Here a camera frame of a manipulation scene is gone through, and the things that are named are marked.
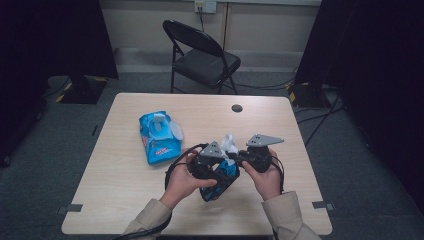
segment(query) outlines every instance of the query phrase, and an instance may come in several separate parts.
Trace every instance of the human hand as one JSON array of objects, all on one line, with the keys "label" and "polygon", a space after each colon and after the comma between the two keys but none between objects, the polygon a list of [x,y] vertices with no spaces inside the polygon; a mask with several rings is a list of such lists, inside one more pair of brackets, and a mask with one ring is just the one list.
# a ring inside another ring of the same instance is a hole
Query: human hand
[{"label": "human hand", "polygon": [[212,187],[217,183],[215,179],[197,179],[188,171],[187,164],[184,163],[190,163],[197,154],[198,152],[196,150],[191,151],[188,156],[183,157],[178,162],[183,164],[175,166],[171,173],[168,187],[161,199],[159,199],[160,202],[171,210],[197,188]]},{"label": "human hand", "polygon": [[[276,164],[277,162],[277,153],[274,150],[269,149],[269,152],[272,157],[272,161]],[[280,172],[278,169],[271,164],[268,171],[264,173],[257,172],[248,162],[243,161],[243,168],[249,174],[249,176],[253,179],[255,183],[256,190],[262,196],[264,201],[274,198],[276,196],[281,195],[280,192]]]}]

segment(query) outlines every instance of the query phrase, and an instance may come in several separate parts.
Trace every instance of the sleeve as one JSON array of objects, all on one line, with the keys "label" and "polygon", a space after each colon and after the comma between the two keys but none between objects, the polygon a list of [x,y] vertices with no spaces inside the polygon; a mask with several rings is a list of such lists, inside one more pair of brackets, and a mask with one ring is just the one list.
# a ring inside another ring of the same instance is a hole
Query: sleeve
[{"label": "sleeve", "polygon": [[303,223],[296,192],[284,193],[262,203],[265,214],[279,239],[321,239]]},{"label": "sleeve", "polygon": [[[130,222],[123,234],[149,230],[164,223],[171,215],[172,210],[156,199],[151,199],[138,216]],[[137,239],[156,239],[160,233]]]}]

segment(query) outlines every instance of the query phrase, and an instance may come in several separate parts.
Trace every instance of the wire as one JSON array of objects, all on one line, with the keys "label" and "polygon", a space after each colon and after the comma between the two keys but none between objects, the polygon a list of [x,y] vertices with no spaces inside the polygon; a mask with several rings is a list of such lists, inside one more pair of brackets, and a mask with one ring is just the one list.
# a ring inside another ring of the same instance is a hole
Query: wire
[{"label": "wire", "polygon": [[205,29],[203,28],[203,8],[197,7],[197,10],[199,11],[199,15],[200,15],[200,23],[202,23],[202,32],[205,32]]},{"label": "wire", "polygon": [[148,229],[148,230],[144,230],[142,232],[134,232],[134,233],[128,233],[128,234],[125,234],[125,235],[120,235],[118,237],[113,238],[112,240],[139,239],[139,238],[142,238],[142,237],[147,237],[147,236],[153,235],[155,233],[159,233],[169,225],[171,218],[172,218],[172,213],[164,223],[162,223],[161,225],[159,225],[157,227],[154,227],[154,228]]},{"label": "wire", "polygon": [[315,129],[311,133],[311,135],[309,135],[308,139],[305,142],[305,147],[308,146],[308,144],[311,141],[312,137],[318,131],[319,127],[324,123],[325,119],[327,119],[327,117],[330,116],[332,113],[338,112],[338,111],[340,111],[341,109],[344,108],[344,104],[343,104],[340,108],[338,108],[337,110],[334,110],[334,108],[337,105],[337,101],[339,100],[340,92],[341,91],[339,90],[339,92],[337,93],[336,100],[334,100],[333,106],[331,107],[331,109],[326,114],[323,114],[323,115],[320,115],[320,116],[316,116],[316,117],[312,117],[312,118],[308,118],[308,119],[303,119],[303,120],[297,122],[297,124],[299,124],[299,123],[306,122],[306,121],[309,121],[309,120],[312,120],[312,119],[317,119],[317,118],[323,117],[323,119],[321,119],[321,121],[319,122],[319,124],[315,127]]},{"label": "wire", "polygon": [[179,161],[181,160],[181,159],[183,159],[183,157],[185,157],[185,156],[188,156],[188,154],[191,152],[191,151],[193,151],[194,149],[196,149],[196,148],[205,148],[205,147],[207,147],[208,146],[208,144],[203,144],[203,143],[200,143],[200,144],[197,144],[197,145],[195,145],[195,146],[193,146],[193,147],[191,147],[191,148],[189,148],[189,149],[187,149],[183,154],[181,154],[175,161],[174,161],[174,163],[172,163],[171,165],[176,165],[176,164],[178,164],[179,163]]},{"label": "wire", "polygon": [[294,78],[285,81],[283,83],[279,83],[279,84],[275,84],[275,85],[269,85],[269,86],[254,86],[254,85],[247,85],[247,84],[237,84],[237,86],[240,87],[246,87],[246,88],[252,88],[252,89],[256,89],[256,90],[281,90],[281,89],[286,89],[285,85],[287,85],[287,83],[293,81]]},{"label": "wire", "polygon": [[325,109],[325,108],[306,108],[306,109],[301,109],[299,111],[294,112],[294,115],[301,113],[301,112],[305,112],[305,111],[327,111],[327,109]]},{"label": "wire", "polygon": [[174,166],[179,166],[179,165],[190,165],[189,163],[176,163],[174,164]]},{"label": "wire", "polygon": [[296,77],[297,70],[299,70],[299,67],[295,67],[295,68],[293,68],[292,73],[293,73],[293,76],[294,76],[294,77]]},{"label": "wire", "polygon": [[276,167],[276,168],[281,167],[282,171],[284,172],[284,166],[283,166],[283,163],[281,162],[281,160],[280,160],[280,159],[278,159],[278,158],[277,158],[277,157],[275,157],[275,156],[272,156],[272,155],[271,155],[271,157],[272,157],[272,158],[274,158],[274,159],[276,159],[276,160],[278,161],[278,163],[279,163],[279,165],[280,165],[280,166],[278,166],[275,162],[271,162],[271,164],[272,164],[274,167]]},{"label": "wire", "polygon": [[46,98],[46,97],[50,97],[51,95],[53,95],[53,94],[55,94],[55,93],[57,93],[60,89],[62,89],[65,85],[66,85],[66,83],[69,81],[69,76],[66,78],[66,80],[65,80],[65,82],[60,86],[60,87],[58,87],[56,90],[54,90],[53,92],[51,92],[51,93],[48,93],[48,94],[46,94],[46,95],[44,95],[43,96],[43,98]]},{"label": "wire", "polygon": [[227,44],[227,39],[226,39],[226,36],[227,36],[227,25],[229,25],[229,23],[228,23],[228,13],[230,12],[230,11],[228,11],[228,9],[229,9],[229,3],[227,2],[227,3],[225,3],[226,4],[226,6],[225,6],[225,9],[227,9],[227,10],[224,10],[224,12],[225,12],[225,23],[224,23],[224,39],[223,39],[223,42],[222,42],[222,49],[226,49],[226,44]]}]

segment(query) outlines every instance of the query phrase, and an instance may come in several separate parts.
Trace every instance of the electrical outlet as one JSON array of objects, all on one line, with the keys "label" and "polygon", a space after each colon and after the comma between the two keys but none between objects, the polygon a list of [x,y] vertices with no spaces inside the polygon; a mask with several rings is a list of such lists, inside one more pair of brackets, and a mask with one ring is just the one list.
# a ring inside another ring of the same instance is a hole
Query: electrical outlet
[{"label": "electrical outlet", "polygon": [[194,1],[194,12],[200,12],[200,11],[206,12],[205,8],[206,8],[205,1]]}]

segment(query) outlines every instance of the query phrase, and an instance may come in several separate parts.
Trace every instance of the gray carpet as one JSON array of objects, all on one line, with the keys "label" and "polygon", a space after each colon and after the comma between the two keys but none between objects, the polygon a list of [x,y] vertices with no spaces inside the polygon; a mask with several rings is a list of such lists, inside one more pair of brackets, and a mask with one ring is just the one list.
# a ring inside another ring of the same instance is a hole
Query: gray carpet
[{"label": "gray carpet", "polygon": [[[236,73],[236,83],[268,86],[288,81],[291,73]],[[66,77],[49,80],[54,94],[40,121],[0,169],[0,239],[110,239],[110,236],[67,236],[58,207],[72,201],[90,154],[116,94],[169,92],[170,73],[121,73],[110,81],[96,105],[58,104],[54,90]],[[215,94],[196,83],[177,84],[189,93]],[[241,95],[287,96],[285,90],[238,87]],[[326,93],[335,100],[337,90]],[[224,94],[232,94],[224,89]],[[343,105],[337,101],[336,109]],[[325,112],[293,108],[298,121]],[[305,141],[320,122],[300,123]],[[323,198],[332,203],[333,233],[323,239],[424,239],[424,218],[397,178],[366,146],[367,136],[342,109],[326,118],[307,145]]]}]

